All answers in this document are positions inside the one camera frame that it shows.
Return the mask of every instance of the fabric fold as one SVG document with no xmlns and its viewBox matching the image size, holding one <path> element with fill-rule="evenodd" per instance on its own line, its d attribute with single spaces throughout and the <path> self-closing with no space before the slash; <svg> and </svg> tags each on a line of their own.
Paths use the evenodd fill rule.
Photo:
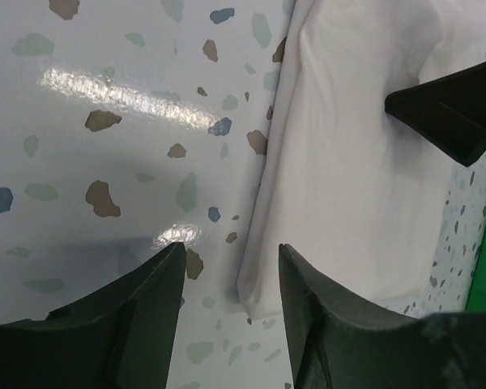
<svg viewBox="0 0 486 389">
<path fill-rule="evenodd" d="M 298 0 L 238 277 L 251 318 L 281 311 L 280 243 L 370 301 L 424 289 L 453 162 L 383 102 L 485 51 L 485 1 Z"/>
</svg>

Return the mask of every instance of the white fabric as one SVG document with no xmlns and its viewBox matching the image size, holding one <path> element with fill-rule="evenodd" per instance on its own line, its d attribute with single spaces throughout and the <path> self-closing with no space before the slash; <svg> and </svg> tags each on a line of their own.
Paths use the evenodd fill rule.
<svg viewBox="0 0 486 389">
<path fill-rule="evenodd" d="M 371 301 L 424 289 L 453 162 L 383 102 L 485 52 L 485 0 L 297 0 L 238 277 L 251 318 L 282 310 L 280 243 Z"/>
</svg>

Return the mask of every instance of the brown speckle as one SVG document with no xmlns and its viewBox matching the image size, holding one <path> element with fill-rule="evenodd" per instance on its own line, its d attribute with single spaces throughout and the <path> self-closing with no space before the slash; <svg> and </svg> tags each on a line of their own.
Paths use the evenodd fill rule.
<svg viewBox="0 0 486 389">
<path fill-rule="evenodd" d="M 200 255 L 192 249 L 187 249 L 185 254 L 185 271 L 187 278 L 191 280 L 196 280 L 203 271 L 203 261 Z"/>
<path fill-rule="evenodd" d="M 268 120 L 272 120 L 272 116 L 274 116 L 274 107 L 268 107 L 268 111 L 266 112 L 266 118 Z"/>
<path fill-rule="evenodd" d="M 207 39 L 203 45 L 203 53 L 213 62 L 218 62 L 218 49 L 212 39 Z"/>
<path fill-rule="evenodd" d="M 286 37 L 283 38 L 274 55 L 272 55 L 272 62 L 282 62 L 284 58 L 284 49 L 286 48 Z"/>
<path fill-rule="evenodd" d="M 119 124 L 122 118 L 110 111 L 91 111 L 84 126 L 91 132 L 97 132 Z"/>
<path fill-rule="evenodd" d="M 249 145 L 256 152 L 256 154 L 258 154 L 259 156 L 266 155 L 266 149 L 268 148 L 268 139 L 265 135 L 262 134 L 261 131 L 255 130 L 249 132 L 246 135 L 246 138 L 249 141 Z"/>
<path fill-rule="evenodd" d="M 186 153 L 187 153 L 187 151 L 184 149 L 184 147 L 181 144 L 175 143 L 169 149 L 168 157 L 169 158 L 183 158 Z"/>
<path fill-rule="evenodd" d="M 79 0 L 49 0 L 49 9 L 63 20 L 71 20 L 78 8 Z"/>
<path fill-rule="evenodd" d="M 232 243 L 232 242 L 234 242 L 236 239 L 237 239 L 237 233 L 230 233 L 229 235 L 227 235 L 227 238 L 225 239 L 225 241 L 226 241 L 227 243 Z"/>
<path fill-rule="evenodd" d="M 99 217 L 119 217 L 121 209 L 112 200 L 109 185 L 106 182 L 95 181 L 87 190 L 85 195 L 87 203 L 94 207 L 94 213 Z"/>
</svg>

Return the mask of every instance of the speckled plastic surface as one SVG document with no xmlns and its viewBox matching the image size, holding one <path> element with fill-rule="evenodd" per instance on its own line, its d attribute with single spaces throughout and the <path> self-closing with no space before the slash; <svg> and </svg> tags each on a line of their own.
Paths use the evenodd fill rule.
<svg viewBox="0 0 486 389">
<path fill-rule="evenodd" d="M 250 322 L 234 289 L 291 9 L 0 2 L 1 323 L 44 318 L 180 240 L 168 387 L 291 388 L 282 318 Z M 485 214 L 483 158 L 454 171 L 427 292 L 386 305 L 461 310 Z"/>
</svg>

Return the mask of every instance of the speckled white surface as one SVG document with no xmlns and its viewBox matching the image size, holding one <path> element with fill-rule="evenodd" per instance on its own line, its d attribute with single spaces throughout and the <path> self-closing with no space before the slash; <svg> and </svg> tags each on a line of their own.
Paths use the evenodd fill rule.
<svg viewBox="0 0 486 389">
<path fill-rule="evenodd" d="M 264 164 L 246 135 L 267 133 L 292 2 L 61 3 L 0 2 L 0 322 L 44 318 L 182 240 L 204 268 L 185 282 L 168 387 L 288 387 L 282 318 L 247 321 L 234 284 Z M 98 109 L 122 120 L 92 132 Z M 106 213 L 87 202 L 98 180 Z M 486 159 L 456 168 L 449 201 L 428 292 L 391 309 L 464 306 Z"/>
</svg>

